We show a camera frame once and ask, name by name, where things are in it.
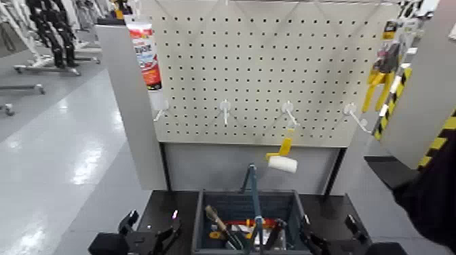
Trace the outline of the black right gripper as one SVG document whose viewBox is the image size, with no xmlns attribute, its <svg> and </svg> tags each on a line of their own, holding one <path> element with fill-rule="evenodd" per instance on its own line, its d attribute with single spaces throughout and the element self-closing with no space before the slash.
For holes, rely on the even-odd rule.
<svg viewBox="0 0 456 255">
<path fill-rule="evenodd" d="M 304 215 L 300 225 L 300 238 L 314 255 L 366 254 L 371 242 L 368 241 L 368 235 L 362 230 L 359 222 L 351 214 L 348 214 L 345 218 L 345 226 L 351 231 L 353 239 L 328 241 L 320 248 L 313 240 L 314 233 L 311 230 L 309 218 Z"/>
</svg>

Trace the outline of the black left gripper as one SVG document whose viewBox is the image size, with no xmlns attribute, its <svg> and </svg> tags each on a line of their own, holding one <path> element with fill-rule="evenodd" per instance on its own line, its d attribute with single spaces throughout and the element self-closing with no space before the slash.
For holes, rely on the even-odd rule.
<svg viewBox="0 0 456 255">
<path fill-rule="evenodd" d="M 119 234 L 127 234 L 126 241 L 129 247 L 129 254 L 139 255 L 159 255 L 165 254 L 172 243 L 181 233 L 181 219 L 178 216 L 178 210 L 172 214 L 172 224 L 165 231 L 140 232 L 133 231 L 133 226 L 139 218 L 136 210 L 130 211 L 119 223 Z"/>
</svg>

